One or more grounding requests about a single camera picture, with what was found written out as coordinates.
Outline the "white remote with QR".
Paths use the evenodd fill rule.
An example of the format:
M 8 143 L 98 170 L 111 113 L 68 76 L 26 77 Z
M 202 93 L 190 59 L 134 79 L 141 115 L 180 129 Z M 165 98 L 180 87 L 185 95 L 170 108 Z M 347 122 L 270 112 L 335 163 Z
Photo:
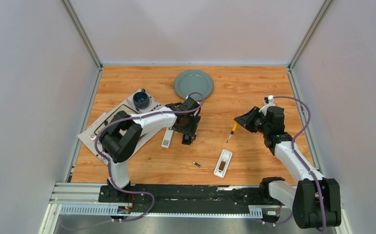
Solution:
M 169 149 L 174 134 L 174 130 L 169 127 L 165 130 L 165 134 L 161 143 L 162 148 Z

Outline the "yellow handled screwdriver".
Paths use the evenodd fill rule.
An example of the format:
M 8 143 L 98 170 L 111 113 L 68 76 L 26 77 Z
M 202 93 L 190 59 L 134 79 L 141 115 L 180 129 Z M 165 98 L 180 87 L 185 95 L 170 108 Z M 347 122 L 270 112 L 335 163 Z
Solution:
M 226 140 L 226 143 L 229 142 L 230 138 L 233 136 L 233 134 L 234 134 L 235 131 L 237 130 L 237 127 L 238 127 L 238 123 L 235 122 L 234 125 L 233 125 L 233 127 L 232 127 L 232 129 L 231 129 L 231 131 L 230 131 L 229 137 L 228 137 L 228 139 Z

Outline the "white remote with batteries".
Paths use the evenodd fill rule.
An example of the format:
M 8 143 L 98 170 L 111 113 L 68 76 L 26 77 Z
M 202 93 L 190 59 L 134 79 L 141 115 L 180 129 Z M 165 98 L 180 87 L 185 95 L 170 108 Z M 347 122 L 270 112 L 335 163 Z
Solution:
M 224 178 L 228 170 L 233 153 L 229 150 L 223 149 L 213 174 L 219 178 Z

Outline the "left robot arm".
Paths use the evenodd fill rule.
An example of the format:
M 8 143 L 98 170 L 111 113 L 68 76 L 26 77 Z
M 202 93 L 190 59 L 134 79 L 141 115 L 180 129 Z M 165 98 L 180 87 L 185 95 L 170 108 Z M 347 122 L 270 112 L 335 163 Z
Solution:
M 141 137 L 162 128 L 193 137 L 203 104 L 188 97 L 184 102 L 170 103 L 144 114 L 129 115 L 120 111 L 99 131 L 94 145 L 97 153 L 107 160 L 108 180 L 113 186 L 111 196 L 116 201 L 125 202 L 130 196 L 128 161 Z

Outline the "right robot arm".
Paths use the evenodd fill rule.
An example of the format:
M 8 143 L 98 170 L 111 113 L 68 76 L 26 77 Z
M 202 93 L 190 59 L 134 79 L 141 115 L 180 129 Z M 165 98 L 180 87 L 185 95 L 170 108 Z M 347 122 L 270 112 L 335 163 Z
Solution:
M 282 178 L 265 178 L 259 198 L 265 204 L 275 200 L 292 209 L 301 229 L 337 227 L 341 224 L 340 186 L 326 178 L 301 155 L 297 144 L 285 131 L 284 109 L 275 105 L 254 107 L 234 121 L 251 133 L 261 133 L 265 146 L 287 168 L 296 187 Z

